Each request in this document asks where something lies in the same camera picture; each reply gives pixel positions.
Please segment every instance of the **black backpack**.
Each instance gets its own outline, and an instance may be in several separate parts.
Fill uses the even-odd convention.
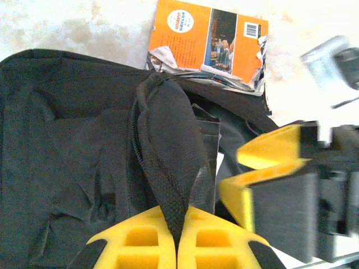
[[[1,268],[65,268],[156,205],[176,246],[189,205],[231,220],[216,183],[278,128],[263,97],[55,50],[2,61],[0,89]]]

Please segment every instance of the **white surface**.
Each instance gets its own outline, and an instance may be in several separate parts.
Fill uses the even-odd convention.
[[[0,0],[0,61],[30,48],[69,50],[143,68],[157,0]],[[359,101],[331,110],[299,56],[334,35],[359,46],[355,0],[186,0],[269,21],[267,89],[278,125],[359,124]]]

